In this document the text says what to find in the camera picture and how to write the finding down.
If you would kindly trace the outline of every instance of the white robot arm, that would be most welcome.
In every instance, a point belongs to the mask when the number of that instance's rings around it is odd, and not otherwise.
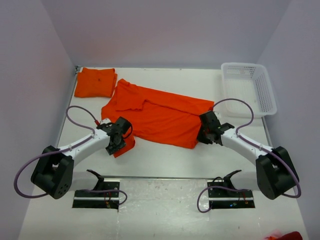
[[[197,139],[205,144],[230,148],[255,165],[255,172],[236,170],[223,178],[225,187],[234,190],[260,190],[267,198],[275,199],[294,186],[299,178],[287,150],[272,148],[244,136],[229,123],[221,124],[213,111],[200,115],[201,128]]]
[[[99,178],[92,172],[73,172],[74,167],[82,160],[100,149],[106,149],[109,155],[126,146],[123,135],[132,125],[119,117],[115,123],[105,119],[97,126],[94,133],[76,142],[55,148],[48,146],[42,154],[55,153],[40,157],[31,176],[31,182],[54,199],[59,199],[67,191],[91,190]]]

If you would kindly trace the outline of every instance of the orange shirt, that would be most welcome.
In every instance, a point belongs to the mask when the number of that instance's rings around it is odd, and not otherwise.
[[[121,79],[113,97],[102,108],[101,118],[115,122],[123,117],[133,126],[133,134],[125,140],[127,146],[115,157],[134,147],[133,135],[193,149],[201,126],[199,115],[212,110],[213,105],[213,101],[137,86]]]

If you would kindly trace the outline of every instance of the white plastic basket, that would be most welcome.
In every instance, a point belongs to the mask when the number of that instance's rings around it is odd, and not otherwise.
[[[277,112],[274,93],[267,69],[253,63],[226,62],[221,65],[224,98],[241,99],[248,103],[255,117]],[[226,101],[229,116],[250,117],[248,107],[241,102]]]

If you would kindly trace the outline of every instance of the orange cloth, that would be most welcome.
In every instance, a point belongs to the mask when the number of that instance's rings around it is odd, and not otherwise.
[[[74,96],[79,98],[107,97],[111,98],[115,89],[117,74],[115,69],[83,68],[78,73]]]
[[[109,103],[102,108],[102,119],[115,122],[123,117],[131,122],[133,134],[127,146],[115,157],[135,145],[134,136],[161,144],[193,149],[201,126],[199,115],[212,110],[213,101],[178,95],[119,80]]]

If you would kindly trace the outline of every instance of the white table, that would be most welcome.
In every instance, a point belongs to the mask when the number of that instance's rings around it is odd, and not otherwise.
[[[222,96],[221,71],[212,69],[117,68],[118,79],[139,86],[185,96],[219,101]],[[98,119],[108,98],[73,97],[70,105],[89,109]],[[226,117],[223,105],[221,123],[235,126],[245,118]],[[93,126],[85,112],[72,109],[70,116]],[[261,118],[241,130],[248,137],[268,144]],[[66,120],[59,146],[74,142],[88,131]],[[136,144],[118,158],[97,151],[74,169],[92,169],[107,176],[214,178],[237,170],[254,171],[255,167],[231,149],[220,145],[197,144],[194,149],[159,144],[135,138]],[[31,200],[20,240],[33,239],[261,239],[274,229],[283,233],[299,231],[307,239],[306,229],[295,199],[278,197],[269,200],[254,191],[254,209],[212,210],[201,214],[196,209],[205,180],[123,180],[120,189],[128,201],[119,213],[109,209],[72,209],[73,192],[54,200],[50,197]],[[41,191],[34,189],[33,194]],[[205,206],[206,196],[201,200]]]

